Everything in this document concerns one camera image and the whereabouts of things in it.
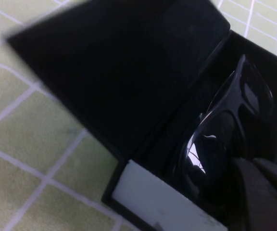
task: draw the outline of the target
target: black velvet lining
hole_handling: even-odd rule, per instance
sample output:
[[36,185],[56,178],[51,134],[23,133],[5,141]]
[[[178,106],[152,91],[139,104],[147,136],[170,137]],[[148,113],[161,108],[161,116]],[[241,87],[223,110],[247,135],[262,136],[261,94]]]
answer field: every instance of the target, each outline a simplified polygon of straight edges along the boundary
[[93,0],[8,39],[118,158],[165,121],[229,34],[209,1],[177,0],[153,17],[125,2]]

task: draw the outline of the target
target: sunglasses lens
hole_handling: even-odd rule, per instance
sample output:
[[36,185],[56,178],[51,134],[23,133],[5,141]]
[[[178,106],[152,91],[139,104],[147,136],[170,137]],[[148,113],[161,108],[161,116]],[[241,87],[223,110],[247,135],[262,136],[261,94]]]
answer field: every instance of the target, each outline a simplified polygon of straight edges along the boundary
[[203,198],[215,205],[225,199],[227,168],[239,148],[238,133],[231,114],[217,115],[194,142],[188,144],[186,171]]
[[212,99],[212,101],[208,107],[207,112],[209,112],[226,94],[226,92],[228,91],[230,84],[233,80],[233,77],[234,77],[234,72],[228,77],[228,79],[223,83],[221,88],[217,91],[216,95],[214,96],[214,98]]
[[247,61],[243,65],[240,85],[242,96],[254,113],[268,119],[273,108],[272,93],[256,68]]

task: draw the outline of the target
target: sunglasses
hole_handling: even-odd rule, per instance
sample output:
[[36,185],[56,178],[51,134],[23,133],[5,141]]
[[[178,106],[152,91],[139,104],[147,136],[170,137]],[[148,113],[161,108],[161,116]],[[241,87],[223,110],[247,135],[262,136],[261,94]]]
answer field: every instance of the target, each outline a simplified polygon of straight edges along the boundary
[[249,154],[241,110],[262,122],[268,122],[273,111],[272,93],[245,55],[182,147],[178,167],[194,199],[222,206],[227,197],[231,158],[253,158]]

